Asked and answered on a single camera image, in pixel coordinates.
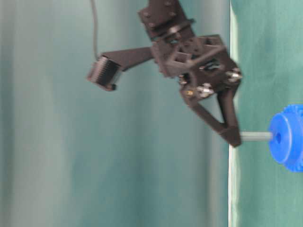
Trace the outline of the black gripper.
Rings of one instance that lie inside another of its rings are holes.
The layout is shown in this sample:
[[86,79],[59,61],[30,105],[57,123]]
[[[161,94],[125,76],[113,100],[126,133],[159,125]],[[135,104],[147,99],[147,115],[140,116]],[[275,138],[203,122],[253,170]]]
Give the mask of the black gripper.
[[[180,94],[188,107],[233,147],[241,144],[234,96],[242,73],[229,56],[219,35],[187,39],[158,38],[151,51],[160,72],[178,77]],[[224,122],[214,118],[200,103],[216,95]]]

